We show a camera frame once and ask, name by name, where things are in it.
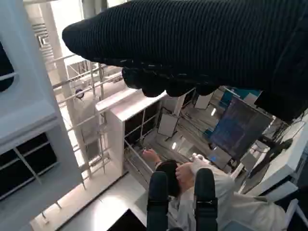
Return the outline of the left robot hand blue tape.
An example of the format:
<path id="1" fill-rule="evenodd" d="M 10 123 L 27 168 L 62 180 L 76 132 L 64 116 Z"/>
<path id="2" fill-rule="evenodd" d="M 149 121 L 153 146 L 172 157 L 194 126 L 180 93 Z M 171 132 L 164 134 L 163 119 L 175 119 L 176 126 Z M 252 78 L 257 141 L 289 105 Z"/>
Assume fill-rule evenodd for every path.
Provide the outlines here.
<path id="1" fill-rule="evenodd" d="M 168 182 L 164 172 L 154 172 L 150 179 L 147 203 L 148 231 L 168 230 Z M 218 200 L 215 194 L 213 172 L 208 168 L 197 171 L 194 187 L 193 210 L 197 231 L 218 229 Z"/>

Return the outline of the right robot hand black knitted glove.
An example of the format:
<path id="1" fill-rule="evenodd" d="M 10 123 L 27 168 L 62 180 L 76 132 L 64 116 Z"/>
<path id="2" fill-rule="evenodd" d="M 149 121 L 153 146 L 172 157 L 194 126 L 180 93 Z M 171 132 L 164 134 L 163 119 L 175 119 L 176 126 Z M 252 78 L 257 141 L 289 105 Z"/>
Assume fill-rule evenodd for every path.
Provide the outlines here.
<path id="1" fill-rule="evenodd" d="M 308 97 L 305 0 L 132 0 L 67 26 L 67 48 L 147 95 L 231 86 Z"/>

